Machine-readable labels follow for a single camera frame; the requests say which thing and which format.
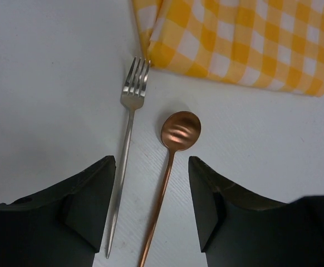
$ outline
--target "gingham napkin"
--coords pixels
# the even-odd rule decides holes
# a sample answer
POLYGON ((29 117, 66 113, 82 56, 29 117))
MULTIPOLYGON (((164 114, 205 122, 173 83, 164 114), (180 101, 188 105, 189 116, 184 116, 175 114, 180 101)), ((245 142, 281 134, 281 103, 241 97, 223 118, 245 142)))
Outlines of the gingham napkin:
POLYGON ((133 0, 157 68, 324 94, 324 0, 133 0))

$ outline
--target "white table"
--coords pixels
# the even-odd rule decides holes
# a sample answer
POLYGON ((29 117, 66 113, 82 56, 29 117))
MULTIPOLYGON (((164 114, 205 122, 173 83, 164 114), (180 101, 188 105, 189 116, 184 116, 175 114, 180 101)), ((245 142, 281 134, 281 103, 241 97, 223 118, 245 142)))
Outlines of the white table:
MULTIPOLYGON (((119 103, 139 54, 130 1, 0 0, 0 202, 32 194, 105 155, 119 158, 127 113, 119 103)), ((159 129, 174 111, 202 121, 177 154, 146 267, 206 267, 187 162, 199 156, 261 195, 324 194, 324 97, 224 85, 151 71, 136 113, 114 247, 94 266, 137 265, 166 149, 159 129)))

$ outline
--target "fork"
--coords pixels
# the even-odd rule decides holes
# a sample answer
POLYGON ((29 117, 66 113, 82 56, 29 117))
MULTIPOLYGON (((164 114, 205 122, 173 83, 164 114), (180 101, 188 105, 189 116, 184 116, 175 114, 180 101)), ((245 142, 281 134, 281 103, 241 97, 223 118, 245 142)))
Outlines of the fork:
POLYGON ((137 66, 135 63, 136 63, 136 57, 132 62, 130 71, 127 74, 124 88, 122 89, 121 92, 121 103, 129 110, 129 121, 127 123, 119 169, 116 173, 117 175, 115 176, 114 187, 116 187, 115 190, 116 194, 115 197, 111 199, 112 215, 111 215, 111 225, 110 225, 109 239, 108 239, 109 242, 107 244, 107 249, 106 249, 107 259, 110 256, 112 241, 114 239, 114 233, 116 229, 117 216, 119 214, 122 187, 124 186, 127 157, 129 155, 132 125, 134 123, 135 110, 142 108, 142 106, 144 105, 146 84, 147 84, 147 78, 150 69, 150 61, 148 61, 146 64, 146 60, 143 60, 141 67, 140 67, 141 58, 139 59, 137 66))

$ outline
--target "spoon bowl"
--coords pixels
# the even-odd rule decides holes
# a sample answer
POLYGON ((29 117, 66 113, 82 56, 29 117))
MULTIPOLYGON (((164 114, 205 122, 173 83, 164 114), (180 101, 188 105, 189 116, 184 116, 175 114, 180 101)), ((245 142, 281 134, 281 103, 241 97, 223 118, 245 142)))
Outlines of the spoon bowl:
POLYGON ((183 151, 195 144, 202 126, 198 117, 188 111, 170 116, 162 126, 161 140, 170 152, 183 151))

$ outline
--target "metal utensil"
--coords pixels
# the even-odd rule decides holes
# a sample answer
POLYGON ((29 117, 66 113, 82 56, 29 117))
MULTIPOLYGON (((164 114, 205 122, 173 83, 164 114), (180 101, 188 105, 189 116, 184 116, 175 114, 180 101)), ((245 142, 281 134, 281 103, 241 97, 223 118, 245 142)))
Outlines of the metal utensil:
POLYGON ((144 105, 147 78, 150 69, 150 61, 139 59, 137 65, 136 57, 134 58, 130 71, 124 84, 121 93, 121 103, 129 110, 129 121, 127 123, 126 135, 124 139, 124 146, 122 147, 121 159, 119 169, 115 176, 116 193, 115 197, 111 198, 112 217, 109 231, 109 243, 106 249, 106 258, 108 259, 111 252, 112 241, 116 229, 117 216, 119 214, 122 187, 124 186, 124 179, 126 173, 127 157, 129 155, 129 147, 132 134, 132 124, 134 123, 135 110, 138 110, 144 105))
POLYGON ((140 257, 139 267, 144 267, 146 262, 147 254, 152 242, 152 237, 156 229, 158 216, 162 207, 163 198, 166 193, 169 175, 172 170, 174 155, 177 151, 183 151, 193 146, 198 140, 201 130, 202 126, 198 117, 188 111, 180 111, 173 114, 163 124, 161 130, 161 139, 165 147, 167 147, 169 150, 169 159, 163 178, 163 185, 151 217, 144 249, 140 257))

